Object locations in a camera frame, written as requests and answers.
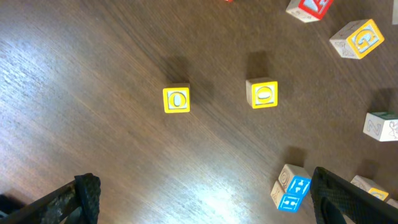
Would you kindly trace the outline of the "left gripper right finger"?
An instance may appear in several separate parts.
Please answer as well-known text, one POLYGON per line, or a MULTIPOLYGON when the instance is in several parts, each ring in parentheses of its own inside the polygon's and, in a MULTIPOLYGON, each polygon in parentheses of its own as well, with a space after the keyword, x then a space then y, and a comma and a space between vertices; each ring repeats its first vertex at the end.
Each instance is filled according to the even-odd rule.
POLYGON ((397 209, 361 190, 323 167, 316 167, 310 194, 317 224, 353 223, 397 224, 397 209))

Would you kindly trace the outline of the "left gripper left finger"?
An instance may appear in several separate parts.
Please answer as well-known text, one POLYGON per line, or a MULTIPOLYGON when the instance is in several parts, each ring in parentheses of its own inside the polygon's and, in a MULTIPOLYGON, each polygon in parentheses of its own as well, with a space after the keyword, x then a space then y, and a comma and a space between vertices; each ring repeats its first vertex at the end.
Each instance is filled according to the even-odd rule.
POLYGON ((100 178, 87 173, 31 204, 5 214, 1 223, 94 223, 100 214, 100 178))

